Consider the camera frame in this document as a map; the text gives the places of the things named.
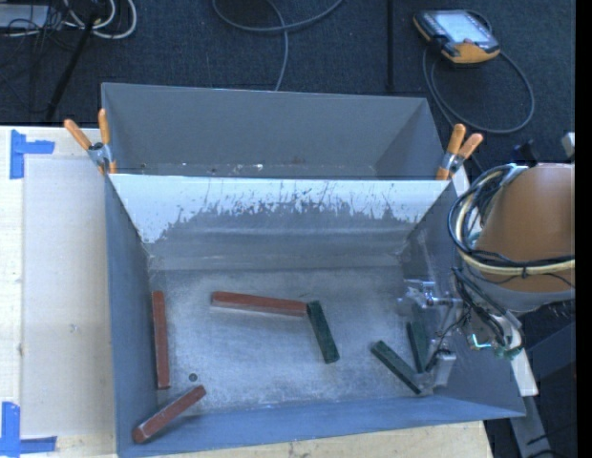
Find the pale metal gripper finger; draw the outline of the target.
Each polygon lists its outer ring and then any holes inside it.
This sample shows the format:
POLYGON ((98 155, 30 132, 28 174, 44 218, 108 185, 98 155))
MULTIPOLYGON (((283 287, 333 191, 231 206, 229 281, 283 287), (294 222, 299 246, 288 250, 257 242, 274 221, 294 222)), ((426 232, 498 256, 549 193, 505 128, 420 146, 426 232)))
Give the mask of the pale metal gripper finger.
POLYGON ((434 352, 430 361, 424 365, 419 376, 419 387, 424 394, 430 394, 449 384, 456 363, 456 354, 448 349, 434 352))
POLYGON ((401 297, 396 298, 397 312, 410 316, 416 310, 444 310, 452 306, 450 297, 441 297, 434 281, 406 279, 401 297))

